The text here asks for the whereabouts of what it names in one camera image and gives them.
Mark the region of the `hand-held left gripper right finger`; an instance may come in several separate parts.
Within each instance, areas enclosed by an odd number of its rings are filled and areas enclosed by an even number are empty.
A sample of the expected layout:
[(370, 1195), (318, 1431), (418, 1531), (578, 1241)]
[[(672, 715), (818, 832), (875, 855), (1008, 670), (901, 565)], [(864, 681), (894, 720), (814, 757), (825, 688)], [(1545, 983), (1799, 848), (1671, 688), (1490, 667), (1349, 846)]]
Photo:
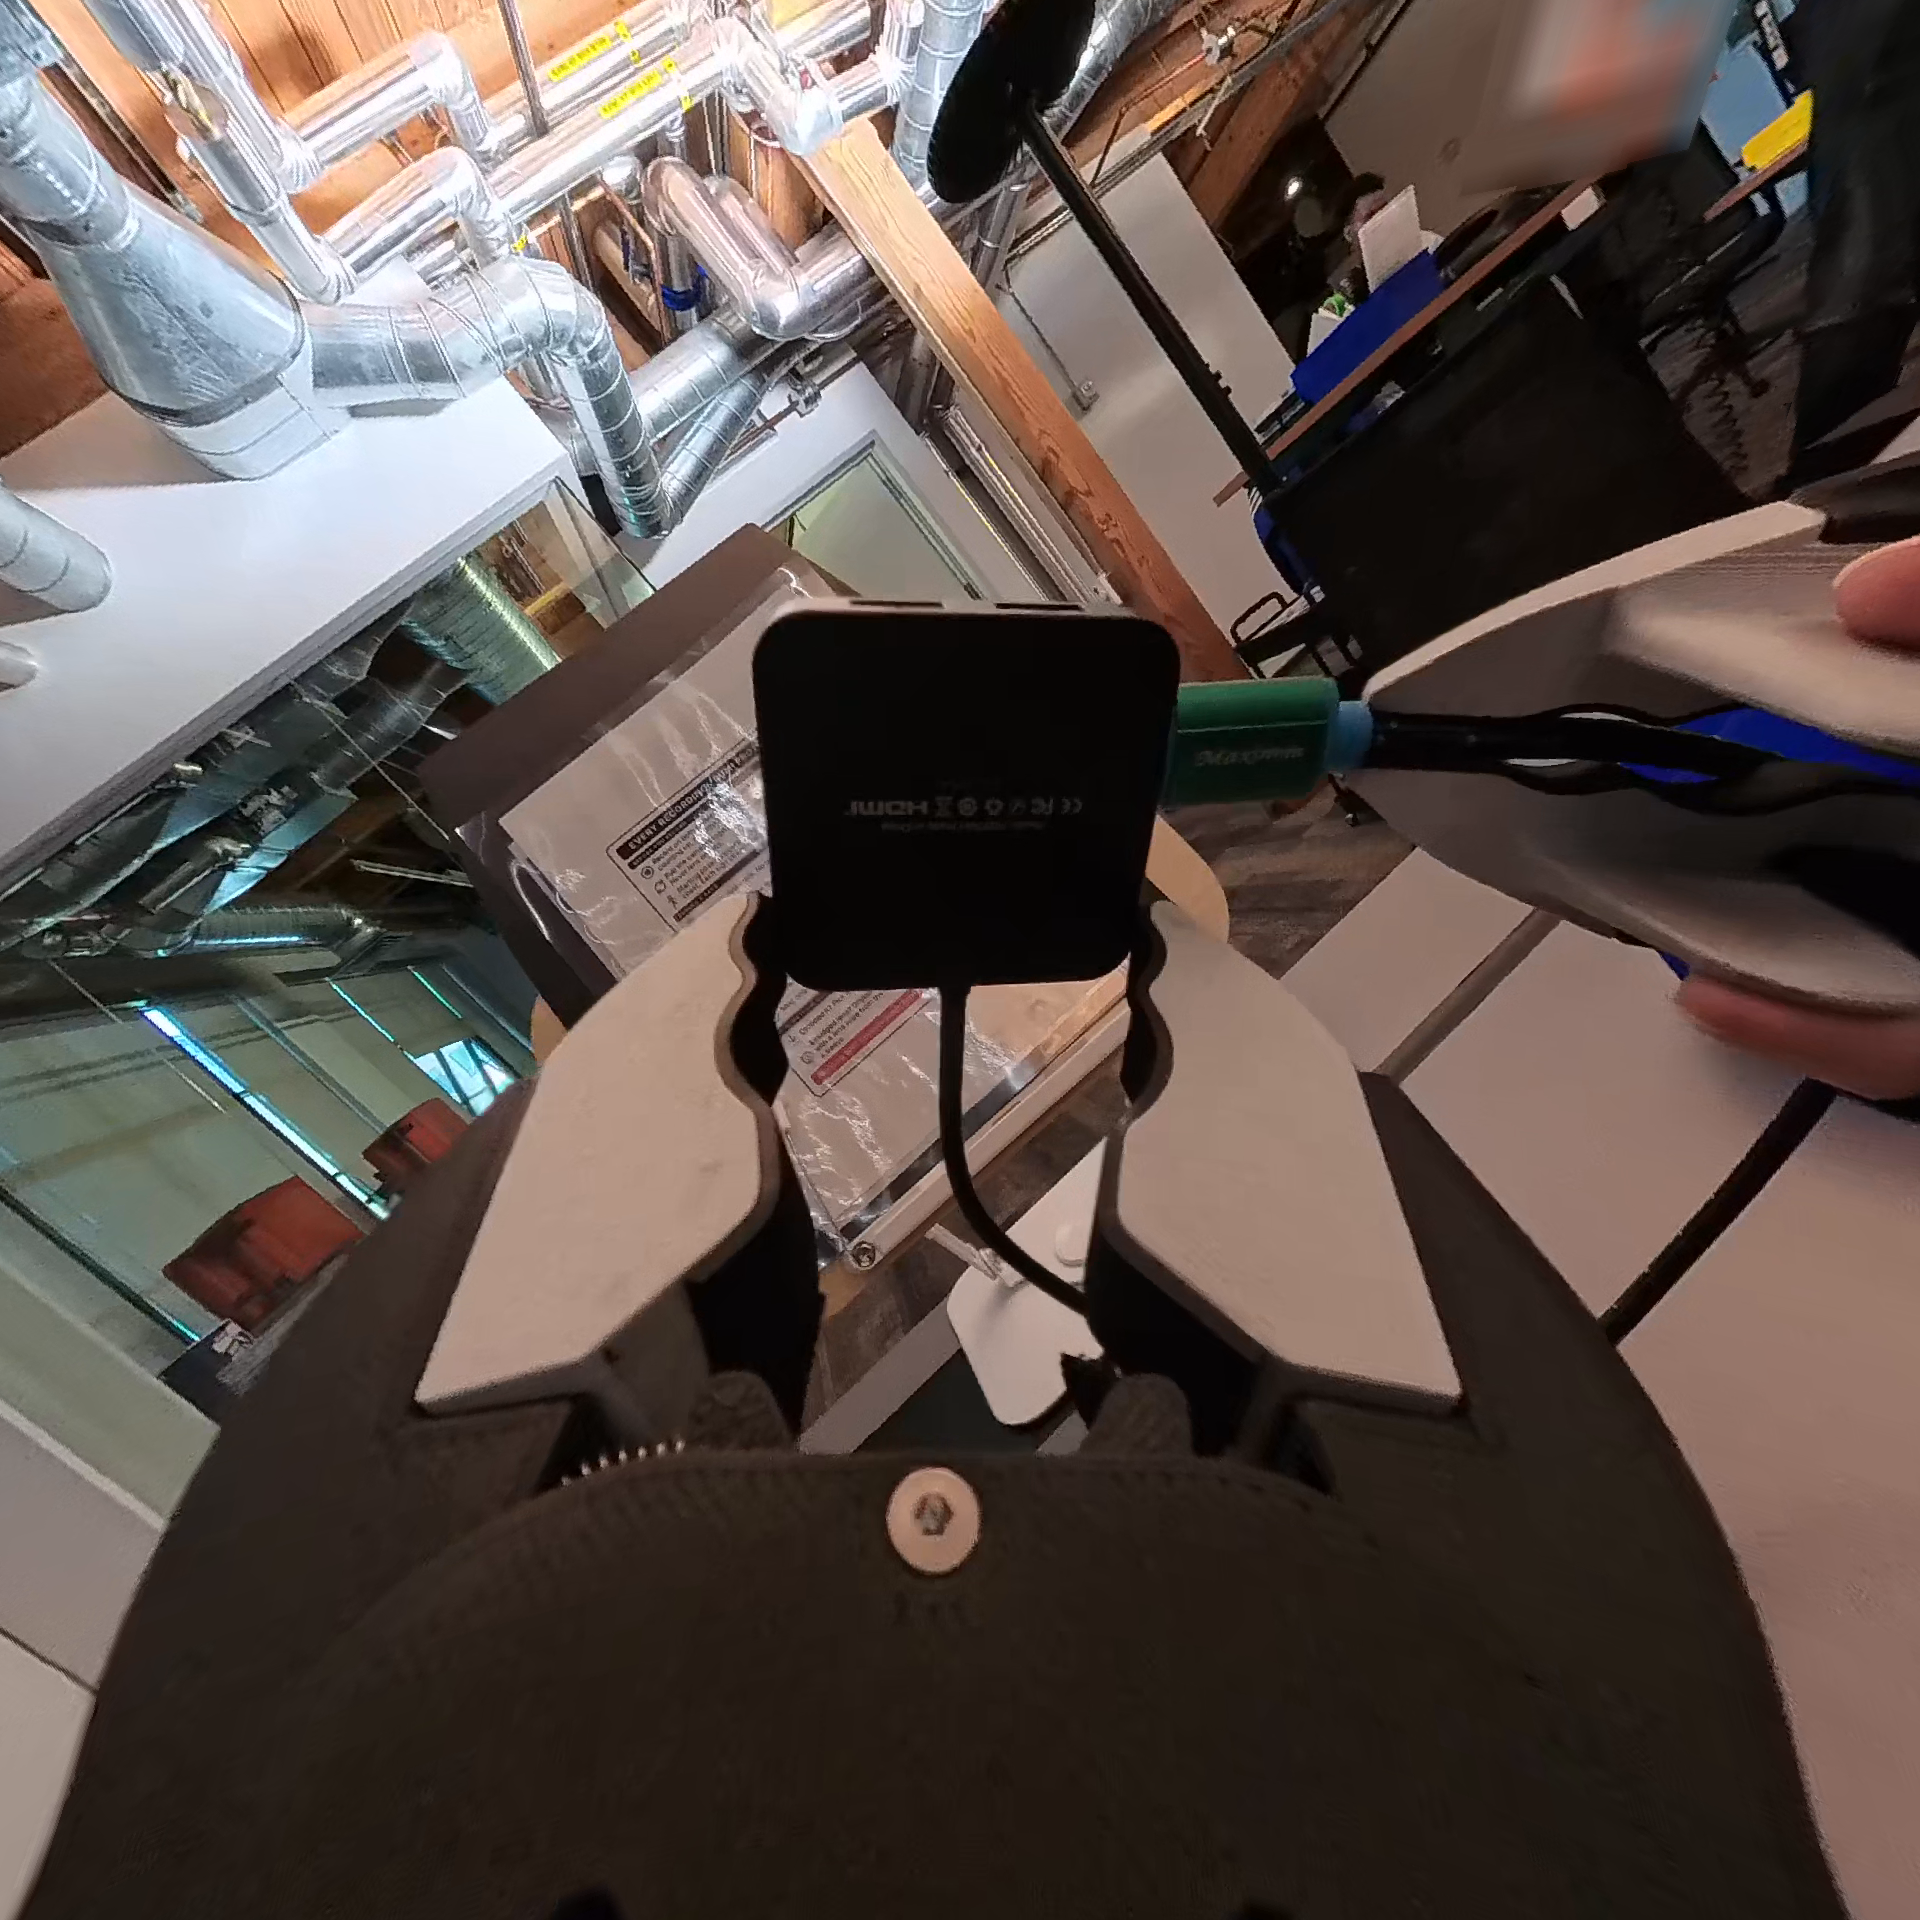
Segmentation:
[(1179, 905), (1143, 912), (1125, 1111), (1088, 1241), (1118, 1376), (1179, 1390), (1195, 1445), (1278, 1445), (1296, 1408), (1419, 1419), (1463, 1383), (1349, 1051)]

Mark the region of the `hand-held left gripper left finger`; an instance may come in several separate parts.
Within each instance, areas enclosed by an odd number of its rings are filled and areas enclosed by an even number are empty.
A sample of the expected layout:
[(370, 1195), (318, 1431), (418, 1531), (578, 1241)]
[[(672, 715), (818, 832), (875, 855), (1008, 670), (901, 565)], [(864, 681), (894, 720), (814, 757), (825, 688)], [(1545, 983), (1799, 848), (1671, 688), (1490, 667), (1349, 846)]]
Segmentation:
[(539, 1070), (416, 1383), (425, 1413), (688, 1422), (715, 1376), (805, 1410), (825, 1317), (784, 1143), (777, 914), (709, 907)]

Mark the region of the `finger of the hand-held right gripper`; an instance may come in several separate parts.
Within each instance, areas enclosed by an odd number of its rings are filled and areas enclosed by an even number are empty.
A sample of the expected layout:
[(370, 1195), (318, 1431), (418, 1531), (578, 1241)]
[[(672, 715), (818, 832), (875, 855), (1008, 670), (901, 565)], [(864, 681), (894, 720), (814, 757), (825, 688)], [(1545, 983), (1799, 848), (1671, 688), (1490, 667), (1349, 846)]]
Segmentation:
[(1915, 745), (1749, 747), (1739, 773), (1374, 752), (1374, 809), (1449, 871), (1694, 976), (1842, 1015), (1911, 1015)]
[(1479, 613), (1376, 672), (1362, 699), (1442, 715), (1735, 704), (1913, 752), (1915, 658), (1851, 638), (1833, 590), (1861, 555), (1915, 530), (1911, 501), (1767, 503)]

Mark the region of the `black HDMI adapter box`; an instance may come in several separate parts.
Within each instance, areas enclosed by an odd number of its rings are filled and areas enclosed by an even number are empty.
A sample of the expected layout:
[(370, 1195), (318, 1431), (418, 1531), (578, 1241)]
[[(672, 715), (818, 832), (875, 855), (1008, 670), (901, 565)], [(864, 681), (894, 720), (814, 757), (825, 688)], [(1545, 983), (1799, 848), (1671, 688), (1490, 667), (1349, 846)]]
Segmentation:
[(1095, 981), (1136, 944), (1182, 683), (1154, 619), (805, 603), (752, 647), (775, 958), (816, 992), (930, 992), (951, 1200), (1022, 1282), (969, 1170), (969, 999)]

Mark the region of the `black draped table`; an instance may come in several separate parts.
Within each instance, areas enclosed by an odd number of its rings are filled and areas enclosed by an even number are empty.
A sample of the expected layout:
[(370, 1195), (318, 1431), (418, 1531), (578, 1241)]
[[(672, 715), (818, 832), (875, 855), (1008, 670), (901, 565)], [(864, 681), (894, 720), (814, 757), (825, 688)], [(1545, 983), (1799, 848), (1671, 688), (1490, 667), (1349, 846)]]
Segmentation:
[(1502, 601), (1737, 514), (1730, 386), (1767, 393), (1737, 293), (1785, 233), (1719, 217), (1714, 151), (1607, 183), (1570, 226), (1529, 190), (1440, 247), (1463, 297), (1278, 453), (1255, 530), (1303, 603), (1237, 633), (1253, 670), (1374, 672)]

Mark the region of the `blue plastic bin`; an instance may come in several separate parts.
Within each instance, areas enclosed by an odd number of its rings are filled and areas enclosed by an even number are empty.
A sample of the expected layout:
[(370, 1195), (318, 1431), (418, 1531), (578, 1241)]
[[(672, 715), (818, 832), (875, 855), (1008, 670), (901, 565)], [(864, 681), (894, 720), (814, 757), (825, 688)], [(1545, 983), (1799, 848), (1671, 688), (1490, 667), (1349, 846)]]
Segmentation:
[(1305, 359), (1291, 370), (1291, 391), (1307, 405), (1328, 398), (1374, 352), (1415, 322), (1447, 290), (1433, 251), (1417, 251), (1383, 286), (1337, 322), (1312, 322)]

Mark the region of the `white box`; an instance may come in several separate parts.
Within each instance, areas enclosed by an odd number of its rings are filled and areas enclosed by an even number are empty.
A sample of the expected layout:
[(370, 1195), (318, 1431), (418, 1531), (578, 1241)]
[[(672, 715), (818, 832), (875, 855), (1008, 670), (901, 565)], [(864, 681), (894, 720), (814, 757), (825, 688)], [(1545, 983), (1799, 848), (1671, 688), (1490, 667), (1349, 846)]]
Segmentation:
[(1438, 235), (1424, 226), (1417, 187), (1387, 192), (1367, 176), (1351, 215), (1351, 240), (1358, 249), (1367, 295), (1376, 295), (1417, 256), (1433, 251)]

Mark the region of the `black pole stand with disc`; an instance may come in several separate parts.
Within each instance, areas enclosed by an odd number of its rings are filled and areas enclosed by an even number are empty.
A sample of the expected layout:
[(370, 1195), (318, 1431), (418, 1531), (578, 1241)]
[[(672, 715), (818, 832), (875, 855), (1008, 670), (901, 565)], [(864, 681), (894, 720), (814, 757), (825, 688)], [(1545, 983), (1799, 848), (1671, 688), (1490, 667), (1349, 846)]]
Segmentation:
[(999, 5), (949, 82), (928, 137), (928, 181), (939, 199), (971, 203), (1006, 178), (1019, 155), (1031, 158), (1234, 455), (1255, 503), (1264, 505), (1282, 480), (1257, 430), (1241, 418), (1227, 384), (1122, 242), (1049, 123), (1086, 53), (1122, 53), (1118, 16), (1120, 5)]

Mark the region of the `cluster of silver ceiling pipes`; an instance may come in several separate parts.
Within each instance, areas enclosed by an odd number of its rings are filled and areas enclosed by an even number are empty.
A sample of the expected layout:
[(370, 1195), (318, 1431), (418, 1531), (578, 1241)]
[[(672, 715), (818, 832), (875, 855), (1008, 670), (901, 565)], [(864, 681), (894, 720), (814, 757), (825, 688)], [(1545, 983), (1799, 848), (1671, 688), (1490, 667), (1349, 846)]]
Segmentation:
[[(571, 418), (574, 455), (592, 471), (549, 359), (551, 320), (592, 293), (537, 254), (530, 222), (658, 142), (640, 176), (645, 231), (672, 238), (722, 297), (718, 318), (690, 322), (633, 389), (674, 501), (672, 528), (757, 416), (775, 347), (850, 320), (873, 277), (850, 242), (786, 249), (734, 178), (683, 162), (677, 137), (715, 98), (807, 158), (896, 110), (896, 160), (935, 201), (933, 112), (994, 14), (885, 5), (871, 21), (869, 5), (805, 5), (793, 16), (766, 5), (635, 5), (528, 73), (519, 96), (494, 98), (453, 39), (423, 34), (277, 117), (201, 5), (89, 11), (151, 85), (183, 155), (254, 233), (272, 263), (265, 274), (299, 302), (315, 395), (345, 416), (457, 400), (530, 368), (542, 398)], [(34, 82), (59, 103), (41, 78), (59, 55), (32, 5), (5, 5), (5, 89)]]

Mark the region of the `white rounded base plate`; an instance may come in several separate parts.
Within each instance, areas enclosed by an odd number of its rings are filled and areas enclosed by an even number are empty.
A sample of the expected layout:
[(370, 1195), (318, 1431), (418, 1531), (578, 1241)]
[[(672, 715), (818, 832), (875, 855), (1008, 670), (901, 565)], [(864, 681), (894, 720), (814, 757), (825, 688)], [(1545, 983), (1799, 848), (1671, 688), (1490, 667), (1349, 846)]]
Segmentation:
[[(1102, 1145), (1088, 1152), (1008, 1230), (1013, 1243), (1072, 1289), (1081, 1289), (1088, 1273), (1104, 1154)], [(1031, 1426), (1063, 1399), (1065, 1358), (1090, 1360), (1097, 1342), (1079, 1314), (1038, 1294), (974, 1239), (939, 1225), (928, 1234), (962, 1262), (946, 1317), (992, 1417), (1003, 1426)]]

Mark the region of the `spiral round metal duct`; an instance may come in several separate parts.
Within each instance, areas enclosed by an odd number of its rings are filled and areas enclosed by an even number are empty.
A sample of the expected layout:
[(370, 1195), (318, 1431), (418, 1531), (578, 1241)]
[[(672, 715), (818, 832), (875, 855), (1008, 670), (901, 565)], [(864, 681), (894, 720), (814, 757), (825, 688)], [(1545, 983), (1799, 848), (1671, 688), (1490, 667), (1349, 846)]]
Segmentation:
[(549, 359), (617, 528), (635, 539), (665, 537), (677, 519), (665, 466), (597, 299), (574, 297), (565, 315), (551, 320)]

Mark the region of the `silver insulated large duct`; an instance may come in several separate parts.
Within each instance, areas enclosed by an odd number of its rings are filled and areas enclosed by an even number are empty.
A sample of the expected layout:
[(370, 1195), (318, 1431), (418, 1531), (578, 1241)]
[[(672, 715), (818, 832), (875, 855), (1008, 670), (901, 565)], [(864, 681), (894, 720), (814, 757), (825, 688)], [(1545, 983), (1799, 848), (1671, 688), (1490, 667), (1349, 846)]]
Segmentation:
[(39, 85), (5, 89), (2, 199), (105, 386), (194, 462), (267, 478), (347, 427), (299, 302), (123, 181)]

